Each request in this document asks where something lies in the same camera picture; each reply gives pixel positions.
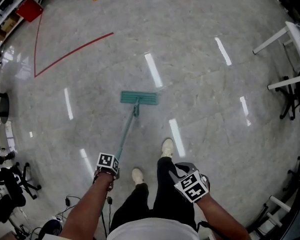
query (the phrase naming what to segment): marble floor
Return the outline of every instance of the marble floor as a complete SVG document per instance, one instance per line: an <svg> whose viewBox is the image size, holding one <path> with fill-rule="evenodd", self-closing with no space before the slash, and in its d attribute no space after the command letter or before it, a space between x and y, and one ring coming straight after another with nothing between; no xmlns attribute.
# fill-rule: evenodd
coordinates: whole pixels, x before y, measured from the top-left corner
<svg viewBox="0 0 300 240"><path fill-rule="evenodd" d="M11 102L8 146L42 185L36 200L25 194L30 226L63 211L66 195L82 197L99 152L116 152L132 109L120 103L121 90L158 92L159 104L141 106L133 122L109 194L112 214L134 189L136 166L152 207L161 144L180 134L173 161L195 163L211 195L247 226L270 195L282 195L300 156L300 113L280 120L285 99L267 90L293 75L285 37L252 53L287 20L276 0L45 0L35 61L39 18L11 36L0 67L0 92ZM34 63L38 74L110 32L34 77ZM108 207L105 214L108 224ZM95 236L105 239L101 222Z"/></svg>

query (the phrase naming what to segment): white shirt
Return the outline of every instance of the white shirt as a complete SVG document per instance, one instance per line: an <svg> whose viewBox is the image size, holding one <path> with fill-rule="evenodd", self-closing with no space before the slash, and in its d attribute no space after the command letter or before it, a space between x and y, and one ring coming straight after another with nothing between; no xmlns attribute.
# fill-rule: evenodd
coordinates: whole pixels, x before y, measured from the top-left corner
<svg viewBox="0 0 300 240"><path fill-rule="evenodd" d="M61 240L45 235L43 240ZM189 225L164 218L144 218L117 227L106 240L199 240L198 233Z"/></svg>

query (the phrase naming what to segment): red box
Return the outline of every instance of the red box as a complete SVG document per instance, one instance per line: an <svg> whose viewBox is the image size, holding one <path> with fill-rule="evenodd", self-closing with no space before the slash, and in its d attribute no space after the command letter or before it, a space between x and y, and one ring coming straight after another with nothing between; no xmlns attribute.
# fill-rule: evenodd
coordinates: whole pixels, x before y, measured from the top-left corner
<svg viewBox="0 0 300 240"><path fill-rule="evenodd" d="M44 9L35 0L24 0L16 13L23 17L26 21L32 22L37 18Z"/></svg>

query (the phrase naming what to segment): mop handle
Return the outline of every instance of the mop handle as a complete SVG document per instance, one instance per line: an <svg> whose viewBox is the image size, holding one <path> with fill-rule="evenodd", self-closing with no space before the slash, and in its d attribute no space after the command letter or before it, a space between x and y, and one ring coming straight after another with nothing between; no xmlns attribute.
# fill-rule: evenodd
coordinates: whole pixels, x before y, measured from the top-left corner
<svg viewBox="0 0 300 240"><path fill-rule="evenodd" d="M125 144L127 133L129 131L129 128L130 128L130 125L131 125L131 122L132 122L132 119L134 118L134 116L136 118L139 116L139 98L136 100L136 103L133 106L133 110L132 110L132 112L130 114L130 117L129 117L128 121L125 124L124 130L123 130L123 134L121 136L120 146L119 146L117 152L115 153L115 158L118 161L120 160L120 156L121 156L124 144Z"/></svg>

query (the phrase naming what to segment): shoe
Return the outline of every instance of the shoe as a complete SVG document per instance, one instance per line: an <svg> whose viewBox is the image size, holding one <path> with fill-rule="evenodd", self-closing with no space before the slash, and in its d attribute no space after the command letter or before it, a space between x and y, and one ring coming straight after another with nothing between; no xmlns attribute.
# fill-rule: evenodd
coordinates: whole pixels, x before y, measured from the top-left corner
<svg viewBox="0 0 300 240"><path fill-rule="evenodd" d="M5 156L5 160L11 160L11 159L14 159L16 156L15 152L11 151L10 153L8 153L6 156Z"/></svg>
<svg viewBox="0 0 300 240"><path fill-rule="evenodd" d="M135 183L135 185L144 183L144 174L142 171L138 168L134 168L132 170L132 179Z"/></svg>
<svg viewBox="0 0 300 240"><path fill-rule="evenodd" d="M161 157L172 158L172 154L174 153L175 145L172 139L167 138L162 144L162 155Z"/></svg>

